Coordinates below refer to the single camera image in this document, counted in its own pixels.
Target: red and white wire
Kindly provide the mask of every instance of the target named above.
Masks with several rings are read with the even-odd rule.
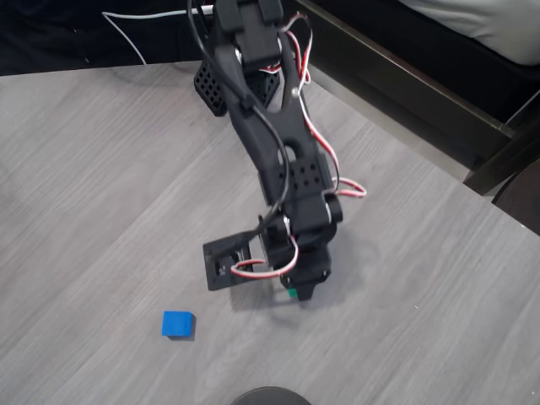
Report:
[[[283,266],[277,270],[271,270],[269,272],[246,272],[244,270],[239,270],[238,267],[245,267],[245,266],[251,266],[253,264],[266,264],[266,261],[262,259],[251,259],[251,260],[244,260],[243,262],[237,262],[234,266],[230,268],[230,272],[240,276],[242,278],[253,278],[253,279],[264,279],[264,278],[274,278],[283,276],[285,273],[290,272],[294,266],[296,266],[296,262],[298,261],[298,255],[300,253],[300,250],[298,248],[298,245],[296,244],[296,239],[294,236],[290,236],[290,241],[292,245],[294,246],[294,256],[292,260],[286,265]]]
[[[281,70],[281,64],[276,64],[274,66],[269,66],[269,67],[265,67],[264,69],[259,69],[260,72],[266,72],[266,73],[271,73],[271,74],[275,74],[277,72],[279,72]]]
[[[300,45],[298,43],[298,40],[296,39],[296,36],[289,30],[290,27],[294,24],[295,21],[298,19],[303,19],[306,22],[308,22],[307,17],[302,13],[297,13],[287,25],[285,25],[282,30],[285,30],[285,33],[291,38],[291,40],[294,43],[294,48],[296,51],[297,61],[302,61],[301,69],[298,67],[298,73],[300,76],[300,86],[299,89],[302,88],[303,84],[308,84],[311,82],[311,78],[307,78],[309,75],[308,73],[308,64],[310,60],[310,54],[311,54],[311,46],[313,44],[313,31],[310,33],[310,41],[308,43],[308,46],[305,49],[304,56],[301,56],[300,51]],[[307,127],[310,129],[311,135],[316,139],[316,141],[321,145],[321,147],[330,155],[330,158],[332,159],[332,162],[334,163],[334,167],[336,170],[336,177],[332,178],[332,181],[334,183],[333,190],[328,190],[329,192],[334,192],[337,196],[345,196],[345,197],[355,197],[355,198],[363,198],[367,195],[367,191],[365,188],[360,185],[358,182],[347,179],[345,177],[340,177],[339,175],[339,160],[338,156],[336,155],[336,152],[334,151],[332,145],[322,136],[322,134],[317,130],[313,122],[311,121],[307,109],[305,108],[304,100],[302,97],[300,97],[300,106],[302,107],[302,114],[304,115],[304,121]],[[339,185],[344,184],[346,186],[349,186],[352,188],[352,190],[340,190]]]

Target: wood grain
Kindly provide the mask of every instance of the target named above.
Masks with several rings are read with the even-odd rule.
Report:
[[[316,84],[343,173],[333,275],[210,293],[202,244],[264,204],[196,64],[0,78],[0,403],[537,404],[540,240]],[[163,311],[197,317],[193,342]]]

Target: robotic arm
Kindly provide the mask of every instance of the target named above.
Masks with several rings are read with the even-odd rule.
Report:
[[[343,213],[336,195],[328,192],[334,185],[326,159],[305,124],[293,50],[280,29],[283,18],[279,0],[218,0],[214,7],[210,45],[202,45],[203,54],[272,208],[256,229],[207,243],[203,252],[210,290],[259,279],[249,249],[258,235],[268,266],[284,270],[267,274],[295,289],[299,300],[309,300],[331,273],[327,244]],[[270,113],[246,77],[277,63],[283,69],[283,103],[279,112]],[[285,147],[292,149],[294,160],[289,161]],[[242,272],[234,271],[236,263],[245,263]]]

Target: blue cube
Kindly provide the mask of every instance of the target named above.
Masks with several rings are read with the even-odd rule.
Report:
[[[166,310],[163,313],[161,335],[170,338],[189,338],[192,335],[193,314]]]

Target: black cable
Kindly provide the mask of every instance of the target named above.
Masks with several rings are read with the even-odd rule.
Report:
[[[240,99],[240,102],[248,100],[249,95],[247,94],[247,92],[245,92],[238,85],[236,85],[236,83],[232,81],[232,79],[227,75],[227,73],[216,63],[216,61],[213,59],[213,56],[210,54],[210,52],[204,45],[203,40],[201,40],[201,37],[199,36],[197,27],[195,25],[195,20],[193,19],[192,0],[187,0],[187,19],[189,21],[190,30],[192,32],[195,42],[197,43],[207,63],[212,67],[212,72],[218,76],[217,79],[221,80],[223,82],[222,84],[227,86]],[[228,253],[230,251],[237,251],[243,245],[249,243],[251,239],[261,234],[262,230],[264,230],[264,228],[267,227],[269,222],[274,218],[276,213],[279,211],[279,209],[281,208],[281,206],[283,205],[285,201],[285,198],[287,198],[287,193],[289,192],[290,162],[289,162],[289,156],[287,155],[287,150],[285,149],[285,145],[283,141],[281,140],[281,138],[279,137],[279,134],[276,128],[272,125],[272,123],[268,120],[268,118],[262,113],[262,111],[260,111],[257,108],[255,104],[251,104],[251,110],[259,118],[259,120],[261,120],[264,126],[268,128],[268,131],[270,131],[270,134],[272,135],[274,141],[276,142],[276,145],[278,146],[279,153],[281,154],[283,158],[283,169],[284,169],[283,187],[281,189],[281,193],[279,195],[278,200],[271,206],[270,210],[264,216],[264,218],[261,221],[259,221],[258,226],[251,232],[246,233],[242,242],[239,242],[233,246],[228,246],[227,251],[214,253],[215,257],[222,256],[224,253]]]
[[[208,34],[209,34],[208,22],[206,20],[206,16],[204,15],[203,8],[201,7],[201,4],[199,3],[198,0],[195,0],[195,7],[197,8],[199,19],[202,22],[202,29],[204,30],[204,36],[208,38]]]

